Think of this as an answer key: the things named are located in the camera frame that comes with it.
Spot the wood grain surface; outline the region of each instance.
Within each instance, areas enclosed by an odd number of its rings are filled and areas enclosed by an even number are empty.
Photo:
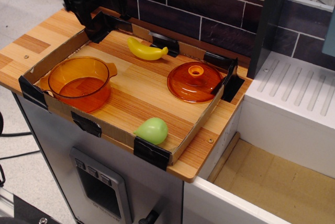
[[[62,9],[3,48],[0,51],[0,85],[22,95],[18,78],[82,29],[76,17]],[[160,117],[169,128],[168,137],[160,146],[173,152],[209,104],[183,102],[174,97],[166,85],[169,72],[183,63],[195,60],[184,55],[177,58],[164,55],[155,61],[138,59],[128,49],[129,36],[127,33],[112,31],[99,44],[90,43],[71,56],[98,57],[105,62],[115,63],[118,69],[118,74],[110,80],[112,95],[107,104],[92,113],[92,116],[129,133],[133,133],[148,118]],[[178,161],[167,167],[167,172],[186,182],[194,180],[251,83],[246,78],[246,68],[240,67],[238,74],[245,82],[233,101],[228,103],[221,100],[218,103]],[[132,146],[115,140],[111,142],[131,153],[133,151]]]

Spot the cardboard bottom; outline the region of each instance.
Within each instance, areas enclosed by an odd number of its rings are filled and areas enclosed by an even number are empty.
[[[241,139],[214,184],[293,224],[335,223],[335,179]]]

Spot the black cable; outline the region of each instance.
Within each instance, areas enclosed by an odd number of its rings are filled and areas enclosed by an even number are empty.
[[[5,178],[5,173],[4,173],[4,170],[2,169],[2,166],[0,165],[0,173],[1,173],[1,180],[0,180],[0,187],[3,187],[4,186],[4,183],[6,181],[6,178]]]
[[[0,137],[20,137],[31,135],[31,132],[20,132],[20,133],[3,133]]]
[[[0,135],[2,134],[3,130],[4,130],[4,118],[2,117],[2,114],[0,111]]]
[[[39,152],[41,152],[41,151],[26,152],[26,153],[22,153],[22,154],[18,154],[18,155],[3,157],[3,158],[0,158],[0,160],[7,160],[7,159],[12,159],[12,158],[17,158],[17,157],[26,156],[26,155],[30,155],[30,154],[35,154],[35,153],[39,153]]]
[[[4,130],[4,118],[2,117],[2,114],[0,111],[0,137],[20,137],[20,136],[31,135],[31,132],[2,133],[3,130]]]

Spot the pot handle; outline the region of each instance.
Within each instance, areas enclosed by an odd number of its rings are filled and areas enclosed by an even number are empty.
[[[117,69],[114,63],[106,63],[109,70],[109,78],[117,75]]]
[[[40,79],[40,86],[41,86],[41,89],[44,90],[44,91],[50,91],[50,86],[49,86],[49,76],[46,75],[46,76],[43,76],[41,79]]]

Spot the brick wall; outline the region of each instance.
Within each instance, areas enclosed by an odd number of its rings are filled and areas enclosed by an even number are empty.
[[[250,57],[262,5],[260,0],[128,0],[128,13]]]
[[[273,51],[335,70],[335,58],[321,52],[331,12],[285,0]]]

